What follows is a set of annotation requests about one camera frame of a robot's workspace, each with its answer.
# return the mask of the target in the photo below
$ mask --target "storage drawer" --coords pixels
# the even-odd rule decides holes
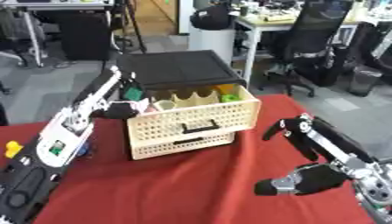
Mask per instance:
[[[240,101],[150,112],[129,119],[127,123],[132,147],[252,129],[261,102],[243,86],[236,86],[236,93]]]
[[[231,144],[234,140],[235,133],[197,137],[173,143],[161,143],[142,147],[132,146],[131,154],[133,159],[152,158],[182,151],[192,151],[222,144]]]

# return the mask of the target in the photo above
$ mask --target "green object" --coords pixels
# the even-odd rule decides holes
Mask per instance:
[[[55,156],[58,156],[64,150],[65,147],[66,146],[61,141],[56,141],[52,146],[52,148],[49,149],[49,151]]]
[[[138,102],[142,99],[142,93],[140,89],[130,87],[123,97],[127,100]]]
[[[238,102],[240,100],[240,96],[237,94],[223,94],[221,97],[222,102]]]

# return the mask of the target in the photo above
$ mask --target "black drawer top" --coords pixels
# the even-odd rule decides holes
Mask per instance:
[[[117,65],[122,72],[135,72],[136,80],[149,90],[235,83],[246,86],[213,51],[127,54]]]

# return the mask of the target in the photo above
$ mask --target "wooden floor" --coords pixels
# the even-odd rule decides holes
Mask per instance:
[[[175,34],[176,25],[151,0],[136,1],[136,21],[143,36]],[[133,32],[131,24],[128,30]]]

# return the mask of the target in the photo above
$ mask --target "yellow object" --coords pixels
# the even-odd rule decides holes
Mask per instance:
[[[18,154],[18,152],[20,152],[20,150],[22,150],[23,146],[20,145],[18,142],[16,141],[9,141],[6,145],[5,148],[7,149],[7,151],[5,152],[5,156],[7,158],[14,158],[15,155]]]
[[[221,95],[229,95],[232,93],[233,88],[235,87],[234,84],[221,84],[216,86],[220,90]]]

